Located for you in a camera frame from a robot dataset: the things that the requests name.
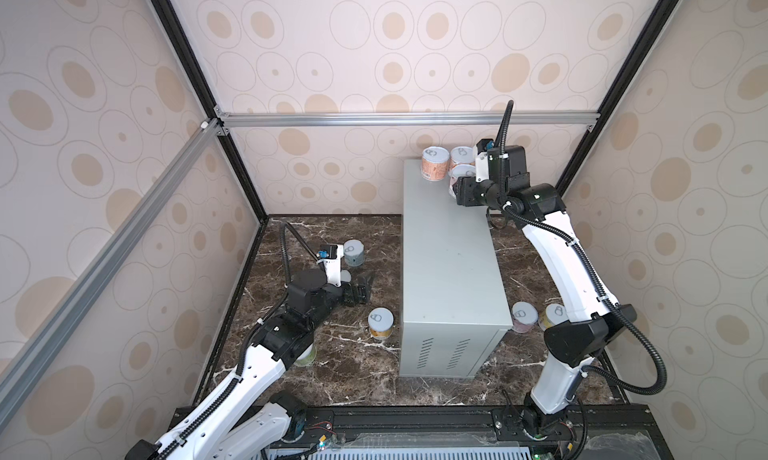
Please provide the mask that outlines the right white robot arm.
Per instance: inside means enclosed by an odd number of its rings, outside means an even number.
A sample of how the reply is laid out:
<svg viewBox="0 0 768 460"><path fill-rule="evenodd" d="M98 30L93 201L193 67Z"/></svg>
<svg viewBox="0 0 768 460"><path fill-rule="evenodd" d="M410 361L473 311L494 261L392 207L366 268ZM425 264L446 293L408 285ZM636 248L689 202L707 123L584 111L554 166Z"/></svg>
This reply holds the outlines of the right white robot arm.
<svg viewBox="0 0 768 460"><path fill-rule="evenodd" d="M535 247L560 293L567 320L544 334L548 357L529 394L539 413L556 414L573 397L583 368L626 329L626 323L605 302L609 300L628 322L636 321L637 313L630 305L618 304L599 275L587 271L576 252L580 243L554 187L541 184L502 194L497 183L465 177L451 191L460 206L488 207L512 220Z"/></svg>

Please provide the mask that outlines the pink orange labelled can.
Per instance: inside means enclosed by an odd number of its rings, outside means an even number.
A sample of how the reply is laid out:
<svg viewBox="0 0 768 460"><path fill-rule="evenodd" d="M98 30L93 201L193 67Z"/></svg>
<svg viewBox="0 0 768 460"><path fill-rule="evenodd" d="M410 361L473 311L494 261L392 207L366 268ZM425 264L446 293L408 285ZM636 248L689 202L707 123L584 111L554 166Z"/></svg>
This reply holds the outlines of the pink orange labelled can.
<svg viewBox="0 0 768 460"><path fill-rule="evenodd" d="M430 181L442 181L450 166L450 153L442 147L428 147L422 152L421 175L422 178Z"/></svg>

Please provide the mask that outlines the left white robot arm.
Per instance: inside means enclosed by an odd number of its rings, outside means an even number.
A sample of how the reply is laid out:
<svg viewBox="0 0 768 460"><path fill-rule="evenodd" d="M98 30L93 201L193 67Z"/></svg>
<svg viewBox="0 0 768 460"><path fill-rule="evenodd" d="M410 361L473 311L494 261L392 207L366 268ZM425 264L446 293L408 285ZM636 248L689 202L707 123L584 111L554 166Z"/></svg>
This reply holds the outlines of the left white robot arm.
<svg viewBox="0 0 768 460"><path fill-rule="evenodd" d="M253 459L272 443L298 437L306 406L279 394L246 421L253 403L314 345L315 331L340 306L369 302L373 273L336 286L319 269L295 274L281 301L243 341L228 376L155 442L138 441L127 459Z"/></svg>

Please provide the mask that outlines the orange tomato labelled can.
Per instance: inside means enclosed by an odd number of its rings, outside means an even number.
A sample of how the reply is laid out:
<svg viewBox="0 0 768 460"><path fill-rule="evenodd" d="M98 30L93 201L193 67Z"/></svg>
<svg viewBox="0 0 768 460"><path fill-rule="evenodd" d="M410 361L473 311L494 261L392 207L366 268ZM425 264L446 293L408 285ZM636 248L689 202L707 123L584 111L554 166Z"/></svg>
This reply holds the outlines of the orange tomato labelled can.
<svg viewBox="0 0 768 460"><path fill-rule="evenodd" d="M459 146L450 151L450 168L459 165L474 165L476 152L473 147Z"/></svg>

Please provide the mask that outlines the white red labelled can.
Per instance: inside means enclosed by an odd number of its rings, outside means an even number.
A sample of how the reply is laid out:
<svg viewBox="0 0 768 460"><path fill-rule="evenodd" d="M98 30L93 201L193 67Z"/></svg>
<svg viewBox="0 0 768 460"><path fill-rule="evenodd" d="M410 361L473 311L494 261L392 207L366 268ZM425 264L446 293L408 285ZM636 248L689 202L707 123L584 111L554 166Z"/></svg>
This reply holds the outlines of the white red labelled can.
<svg viewBox="0 0 768 460"><path fill-rule="evenodd" d="M453 197L457 197L456 184L461 178L476 178L476 169L470 164L458 164L454 166L449 172L449 194Z"/></svg>

